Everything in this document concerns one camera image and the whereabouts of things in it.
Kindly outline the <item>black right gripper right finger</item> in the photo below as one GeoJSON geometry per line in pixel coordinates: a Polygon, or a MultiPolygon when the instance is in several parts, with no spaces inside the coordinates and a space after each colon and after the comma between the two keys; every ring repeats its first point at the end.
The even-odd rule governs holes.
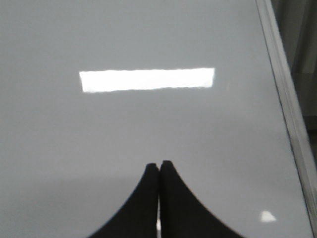
{"type": "Polygon", "coordinates": [[[160,167],[159,202],[162,238],[241,237],[205,208],[171,161],[160,167]]]}

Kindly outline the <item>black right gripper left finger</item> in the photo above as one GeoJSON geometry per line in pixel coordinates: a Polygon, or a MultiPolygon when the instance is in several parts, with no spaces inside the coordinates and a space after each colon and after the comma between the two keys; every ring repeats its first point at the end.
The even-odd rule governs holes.
{"type": "Polygon", "coordinates": [[[132,194],[92,238],[155,238],[159,203],[159,169],[146,165],[132,194]]]}

